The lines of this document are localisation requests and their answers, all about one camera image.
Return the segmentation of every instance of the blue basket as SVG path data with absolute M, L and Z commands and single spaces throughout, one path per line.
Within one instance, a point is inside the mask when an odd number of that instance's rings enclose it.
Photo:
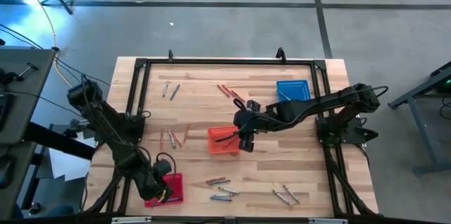
M 280 92 L 292 100 L 310 100 L 309 83 L 306 80 L 279 80 L 277 81 L 277 96 L 279 101 L 287 101 Z

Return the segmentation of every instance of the gray floor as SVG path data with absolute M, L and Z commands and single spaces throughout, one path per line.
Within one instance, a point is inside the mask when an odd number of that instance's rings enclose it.
M 314 0 L 117 0 L 117 1 L 239 1 L 314 2 Z M 451 0 L 322 0 L 323 3 L 451 4 Z M 61 58 L 87 74 L 110 80 L 117 56 L 272 57 L 282 46 L 289 57 L 324 58 L 315 9 L 310 8 L 104 8 L 76 7 L 68 15 L 47 8 L 55 25 Z M 386 216 L 451 222 L 451 172 L 416 178 L 412 168 L 429 163 L 406 106 L 396 111 L 385 104 L 423 81 L 451 58 L 451 11 L 325 10 L 333 58 L 345 59 L 351 83 L 388 85 L 381 108 L 368 115 L 367 126 L 380 133 L 369 143 L 371 176 L 380 212 Z M 37 5 L 0 5 L 0 22 L 45 47 L 51 32 Z M 0 34 L 10 45 L 20 42 Z M 52 70 L 43 97 L 66 107 L 67 86 Z M 425 106 L 438 114 L 436 104 Z M 51 116 L 44 116 L 46 111 Z M 73 116 L 39 102 L 33 120 L 42 125 L 63 123 Z M 62 189 L 38 195 L 41 201 L 66 200 L 76 206 L 76 186 L 63 181 L 43 183 Z

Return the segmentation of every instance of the wooden table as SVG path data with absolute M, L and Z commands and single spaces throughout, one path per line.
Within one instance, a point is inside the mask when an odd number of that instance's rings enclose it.
M 108 103 L 118 112 L 125 111 L 135 59 L 119 57 L 117 60 Z M 332 92 L 349 86 L 343 60 L 329 59 L 326 64 Z M 321 74 L 317 73 L 319 82 L 322 82 Z M 294 79 L 307 79 L 314 97 L 311 74 L 306 66 L 152 65 L 144 105 L 152 116 L 146 120 L 141 145 L 150 151 L 154 161 L 160 152 L 161 129 L 171 129 L 182 139 L 187 125 L 191 126 L 182 148 L 172 149 L 167 134 L 163 148 L 175 158 L 177 172 L 183 174 L 184 202 L 145 208 L 132 182 L 126 213 L 152 216 L 332 216 L 326 165 L 316 138 L 314 116 L 289 130 L 256 135 L 253 153 L 242 151 L 238 156 L 208 153 L 206 129 L 233 125 L 233 115 L 237 111 L 232 99 L 227 98 L 216 84 L 225 84 L 244 99 L 253 99 L 264 107 L 277 102 L 277 80 Z M 181 84 L 172 101 L 168 96 L 161 96 L 166 81 L 172 82 L 168 88 L 169 96 L 175 86 Z M 324 94 L 322 84 L 320 86 L 321 94 Z M 139 93 L 140 87 L 137 88 L 134 110 Z M 377 212 L 365 156 L 352 145 L 343 145 L 343 153 L 350 184 L 367 206 Z M 105 145 L 92 160 L 85 208 L 103 192 L 112 173 L 111 151 Z M 240 195 L 233 197 L 233 202 L 209 199 L 219 191 L 216 186 L 206 185 L 205 180 L 222 176 L 232 180 L 227 187 L 240 191 Z M 336 183 L 340 205 L 345 209 L 340 183 Z M 282 184 L 300 198 L 301 204 L 289 208 L 273 195 L 272 189 L 286 195 Z M 120 196 L 121 188 L 116 195 L 115 207 L 119 205 Z

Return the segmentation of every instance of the desk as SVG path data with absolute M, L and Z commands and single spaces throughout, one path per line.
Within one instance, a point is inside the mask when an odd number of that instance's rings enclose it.
M 108 103 L 124 112 L 135 64 L 135 57 L 119 57 L 114 70 Z M 343 60 L 326 60 L 332 92 L 349 86 Z M 332 216 L 328 178 L 322 147 L 316 139 L 314 116 L 296 127 L 255 137 L 253 153 L 238 156 L 210 155 L 206 140 L 209 127 L 232 125 L 237 107 L 216 84 L 225 84 L 244 99 L 253 99 L 262 106 L 277 102 L 276 81 L 306 79 L 310 70 L 304 66 L 288 65 L 180 65 L 151 66 L 144 110 L 152 112 L 146 120 L 141 146 L 148 149 L 153 161 L 160 149 L 160 130 L 171 129 L 183 138 L 187 125 L 190 132 L 182 148 L 172 149 L 165 135 L 164 151 L 177 162 L 177 172 L 183 174 L 184 202 L 178 205 L 147 209 L 132 183 L 127 215 L 152 216 L 256 216 L 305 217 Z M 166 98 L 162 98 L 164 82 L 171 81 Z M 180 89 L 169 101 L 177 84 Z M 137 89 L 134 107 L 140 90 Z M 377 212 L 368 163 L 362 152 L 352 145 L 343 145 L 345 165 L 350 184 L 367 206 Z M 104 191 L 113 174 L 111 151 L 105 145 L 92 159 L 89 172 L 88 197 L 85 208 L 91 206 Z M 233 202 L 211 201 L 218 192 L 205 180 L 225 176 L 232 180 L 229 188 L 240 191 Z M 290 209 L 271 192 L 284 192 L 286 184 L 301 200 Z M 341 186 L 338 185 L 340 205 L 344 209 Z M 118 206 L 121 192 L 116 195 Z
M 0 49 L 0 68 L 8 72 L 20 73 L 27 68 L 30 62 L 39 68 L 24 75 L 22 82 L 12 82 L 8 87 L 11 91 L 27 92 L 40 95 L 49 74 L 54 51 L 41 49 L 9 49 L 4 46 Z M 21 142 L 28 123 L 30 122 L 38 98 L 24 94 L 14 94 L 16 100 L 11 109 L 8 120 L 0 132 L 0 155 L 8 151 L 15 156 L 16 167 L 13 181 L 5 189 L 0 189 L 0 220 L 11 215 L 16 203 L 25 174 L 35 152 L 36 143 Z

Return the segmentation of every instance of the orange basket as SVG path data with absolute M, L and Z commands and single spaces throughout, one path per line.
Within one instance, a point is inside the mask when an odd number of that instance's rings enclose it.
M 209 139 L 210 154 L 239 153 L 240 138 L 238 135 L 223 142 L 215 142 L 217 139 L 232 135 L 237 130 L 236 126 L 209 128 L 207 137 Z

